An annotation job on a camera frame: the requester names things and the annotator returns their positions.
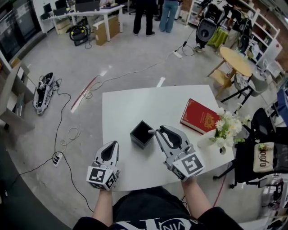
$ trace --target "book cover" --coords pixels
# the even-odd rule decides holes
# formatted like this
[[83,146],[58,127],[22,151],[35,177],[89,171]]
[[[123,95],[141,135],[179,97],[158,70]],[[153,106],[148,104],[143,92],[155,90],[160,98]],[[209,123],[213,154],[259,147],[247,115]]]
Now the book cover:
[[180,122],[204,134],[216,129],[216,121],[219,119],[216,112],[190,98]]

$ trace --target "white table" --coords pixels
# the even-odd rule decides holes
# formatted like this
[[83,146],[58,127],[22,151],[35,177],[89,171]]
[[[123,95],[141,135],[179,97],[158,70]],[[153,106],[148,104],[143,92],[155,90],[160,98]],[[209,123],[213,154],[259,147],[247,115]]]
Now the white table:
[[227,147],[224,155],[221,155],[219,148],[215,146],[199,149],[196,143],[201,134],[180,124],[189,98],[214,111],[218,109],[208,85],[141,88],[103,93],[103,143],[115,140],[120,147],[117,167],[121,173],[115,191],[138,190],[179,181],[163,164],[165,154],[155,137],[144,150],[131,142],[130,132],[141,120],[154,129],[160,125],[169,125],[182,130],[195,150],[202,153],[205,169],[200,174],[234,159],[232,148]]
[[109,23],[108,23],[108,14],[119,10],[119,26],[120,26],[120,33],[123,32],[123,10],[122,8],[124,7],[124,5],[119,5],[116,6],[114,8],[111,9],[102,9],[100,8],[99,11],[86,11],[86,12],[72,12],[72,13],[66,13],[60,16],[52,16],[46,20],[51,20],[55,26],[56,32],[57,34],[59,34],[57,25],[56,25],[56,19],[60,19],[60,18],[66,18],[66,17],[72,17],[72,22],[73,25],[76,25],[76,21],[74,16],[94,16],[94,15],[103,15],[104,16],[104,23],[105,23],[105,29],[106,29],[106,36],[107,36],[107,41],[110,41],[110,32],[109,32]]

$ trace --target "power strip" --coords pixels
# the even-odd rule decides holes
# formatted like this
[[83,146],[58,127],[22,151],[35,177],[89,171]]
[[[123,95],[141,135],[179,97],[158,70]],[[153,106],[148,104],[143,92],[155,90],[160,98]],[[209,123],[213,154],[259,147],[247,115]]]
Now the power strip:
[[58,162],[57,162],[56,164],[53,163],[53,165],[54,165],[55,167],[58,167],[58,164],[60,163],[60,160],[62,159],[63,154],[62,154],[62,153],[59,153],[58,157],[59,157]]

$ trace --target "blue jeans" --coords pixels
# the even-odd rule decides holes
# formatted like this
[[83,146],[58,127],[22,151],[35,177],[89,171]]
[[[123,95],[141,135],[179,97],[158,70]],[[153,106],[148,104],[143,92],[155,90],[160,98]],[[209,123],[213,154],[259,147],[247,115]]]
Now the blue jeans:
[[166,31],[168,33],[171,32],[177,9],[178,9],[177,1],[170,1],[170,0],[164,1],[163,13],[159,24],[159,28],[161,31]]

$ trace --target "gray floor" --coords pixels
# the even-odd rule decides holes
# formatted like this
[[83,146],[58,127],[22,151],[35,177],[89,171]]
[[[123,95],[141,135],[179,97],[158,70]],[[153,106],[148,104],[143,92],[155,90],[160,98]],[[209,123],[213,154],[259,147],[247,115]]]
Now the gray floor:
[[[204,53],[196,53],[192,57],[183,56],[179,59],[170,55],[168,59],[143,72],[129,74],[120,79],[106,82],[99,90],[93,92],[90,100],[83,100],[80,113],[70,112],[73,102],[81,91],[97,75],[102,74],[99,80],[104,81],[121,76],[128,72],[139,71],[157,62],[161,62],[183,41],[191,32],[190,27],[180,22],[174,24],[172,33],[162,33],[158,30],[158,23],[154,22],[156,35],[151,38],[145,36],[145,18],[140,34],[132,34],[134,16],[124,15],[123,33],[117,35],[103,46],[96,46],[92,41],[92,48],[85,49],[83,45],[75,47],[68,35],[56,35],[53,31],[46,39],[40,42],[24,59],[30,68],[30,78],[38,82],[41,75],[54,72],[56,78],[62,78],[60,93],[71,94],[71,101],[63,111],[63,121],[59,128],[56,150],[61,150],[60,139],[68,139],[67,132],[71,127],[80,129],[80,136],[68,145],[66,158],[69,162],[73,180],[77,188],[87,198],[91,208],[97,201],[98,190],[93,189],[86,182],[87,167],[91,165],[96,150],[102,145],[102,93],[132,88],[155,87],[161,77],[165,77],[162,87],[172,85],[208,84],[216,94],[219,86],[207,74],[220,62],[211,47],[206,47]],[[188,44],[194,45],[195,32]],[[223,97],[228,96],[236,89],[226,90]],[[262,106],[266,106],[276,98],[273,84],[263,95],[250,98],[240,113],[250,114]],[[49,108],[43,116],[37,116],[32,104],[25,109],[27,119],[35,124],[35,129],[22,134],[11,132],[11,157],[19,172],[30,170],[49,159],[54,152],[54,139],[57,126],[60,122],[60,111],[69,97],[55,94]],[[220,103],[225,109],[234,111],[237,102],[243,100],[233,98],[227,103]],[[198,178],[198,182],[211,203],[214,203],[222,185],[222,180],[213,181],[212,176],[220,174],[227,168],[224,165]],[[234,173],[228,174],[222,192],[216,205],[222,207],[238,222],[255,220],[260,209],[261,189],[255,186],[239,185],[233,190],[228,185],[233,182]],[[40,169],[23,175],[23,179],[37,196],[37,198],[61,221],[70,227],[81,216],[90,216],[91,212],[86,202],[74,189],[69,168],[62,161],[58,168],[52,162]],[[180,183],[165,186],[172,194],[182,198],[183,191]],[[114,193],[116,202],[125,193]]]

